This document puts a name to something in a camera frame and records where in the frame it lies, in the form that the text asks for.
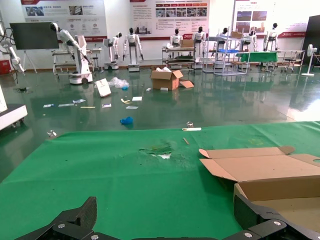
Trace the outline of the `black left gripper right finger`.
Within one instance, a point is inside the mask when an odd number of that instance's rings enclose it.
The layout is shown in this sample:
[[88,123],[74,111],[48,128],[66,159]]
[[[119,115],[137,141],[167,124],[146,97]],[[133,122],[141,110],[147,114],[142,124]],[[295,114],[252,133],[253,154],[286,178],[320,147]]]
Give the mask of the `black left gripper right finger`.
[[320,233],[285,219],[275,209],[252,203],[242,194],[233,197],[234,218],[242,231],[226,240],[318,240]]

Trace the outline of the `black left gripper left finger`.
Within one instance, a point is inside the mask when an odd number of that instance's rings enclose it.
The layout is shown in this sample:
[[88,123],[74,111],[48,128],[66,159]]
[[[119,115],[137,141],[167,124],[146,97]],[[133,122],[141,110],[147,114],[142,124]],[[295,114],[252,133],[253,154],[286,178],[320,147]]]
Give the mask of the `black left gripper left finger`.
[[90,196],[82,206],[62,211],[48,225],[20,236],[19,240],[109,240],[93,230],[97,221],[97,198]]

